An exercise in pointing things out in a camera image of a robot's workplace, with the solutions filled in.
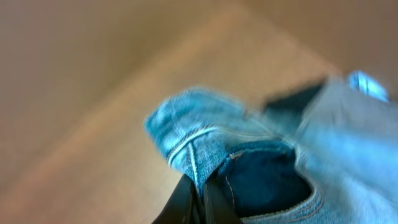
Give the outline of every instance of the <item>clothing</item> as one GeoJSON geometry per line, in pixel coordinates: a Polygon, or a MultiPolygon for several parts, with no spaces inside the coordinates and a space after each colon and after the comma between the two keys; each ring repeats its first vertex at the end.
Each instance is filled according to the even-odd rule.
{"type": "Polygon", "coordinates": [[[342,80],[329,80],[303,113],[246,111],[225,96],[192,89],[160,105],[145,128],[169,165],[187,174],[200,194],[206,180],[217,175],[244,223],[398,220],[398,107],[362,95],[342,80]],[[291,161],[298,175],[291,172],[291,161]],[[247,169],[228,180],[237,167],[247,169]],[[250,180],[251,174],[257,182],[238,178],[250,180]],[[295,184],[262,182],[280,176],[295,184]],[[275,186],[289,190],[283,195],[275,186]],[[306,199],[296,206],[270,210],[275,203],[283,209],[284,198],[301,201],[300,195],[306,199]]]}

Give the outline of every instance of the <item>blurred background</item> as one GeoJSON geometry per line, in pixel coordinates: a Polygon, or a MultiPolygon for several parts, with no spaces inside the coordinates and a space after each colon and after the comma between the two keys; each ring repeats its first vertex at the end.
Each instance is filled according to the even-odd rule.
{"type": "Polygon", "coordinates": [[[180,174],[142,130],[192,85],[252,108],[362,69],[398,95],[393,0],[4,0],[0,223],[149,223],[180,174]]]}

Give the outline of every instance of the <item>wooden floor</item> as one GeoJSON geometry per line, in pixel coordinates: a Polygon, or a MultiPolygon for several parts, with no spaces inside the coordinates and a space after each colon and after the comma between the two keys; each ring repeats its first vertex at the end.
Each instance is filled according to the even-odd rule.
{"type": "Polygon", "coordinates": [[[147,114],[192,85],[258,107],[339,73],[284,31],[237,4],[176,38],[115,88],[0,192],[0,223],[150,223],[181,174],[142,130],[147,114]]]}

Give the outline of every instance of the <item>light blue fabric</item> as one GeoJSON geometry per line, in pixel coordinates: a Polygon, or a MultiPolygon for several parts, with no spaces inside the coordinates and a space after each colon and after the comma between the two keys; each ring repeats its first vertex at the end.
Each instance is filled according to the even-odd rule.
{"type": "Polygon", "coordinates": [[[312,194],[291,209],[242,218],[244,223],[398,222],[398,107],[330,80],[296,114],[248,112],[207,90],[165,101],[145,123],[170,166],[199,192],[234,147],[260,140],[295,149],[296,171],[312,194]]]}

